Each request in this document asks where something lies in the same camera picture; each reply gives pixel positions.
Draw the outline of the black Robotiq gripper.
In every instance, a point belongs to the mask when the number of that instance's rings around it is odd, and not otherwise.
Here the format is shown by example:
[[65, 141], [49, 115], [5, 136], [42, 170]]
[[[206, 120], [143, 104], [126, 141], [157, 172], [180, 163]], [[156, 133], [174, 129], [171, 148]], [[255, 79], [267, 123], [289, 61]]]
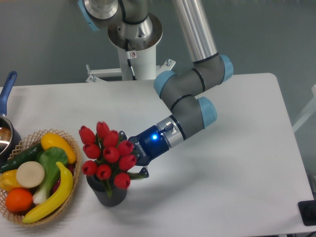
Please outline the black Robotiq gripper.
[[[118, 142], [127, 140], [127, 135], [124, 131], [118, 133]], [[138, 179], [149, 177], [149, 172], [145, 166], [160, 155], [169, 150], [169, 145], [166, 142], [159, 128], [156, 125], [151, 126], [145, 131], [136, 136], [131, 136], [128, 141], [134, 145], [134, 150], [137, 151], [136, 165], [144, 166], [138, 173]]]

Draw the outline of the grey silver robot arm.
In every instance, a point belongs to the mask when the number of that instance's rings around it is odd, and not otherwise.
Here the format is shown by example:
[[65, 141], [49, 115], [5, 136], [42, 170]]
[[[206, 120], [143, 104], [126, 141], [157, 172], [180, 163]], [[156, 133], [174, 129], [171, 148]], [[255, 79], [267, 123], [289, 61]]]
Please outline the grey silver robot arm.
[[216, 121], [213, 104], [200, 94], [232, 77], [230, 59], [218, 53], [201, 1], [175, 0], [173, 6], [186, 41], [193, 68], [173, 72], [174, 61], [156, 65], [156, 45], [162, 37], [160, 21], [148, 11], [146, 0], [80, 0], [78, 5], [92, 30], [108, 28], [117, 48], [118, 69], [88, 70], [88, 81], [105, 77], [154, 80], [159, 98], [171, 114], [130, 138], [136, 151], [135, 165], [142, 170], [125, 174], [130, 179], [148, 177], [146, 166], [169, 149]]

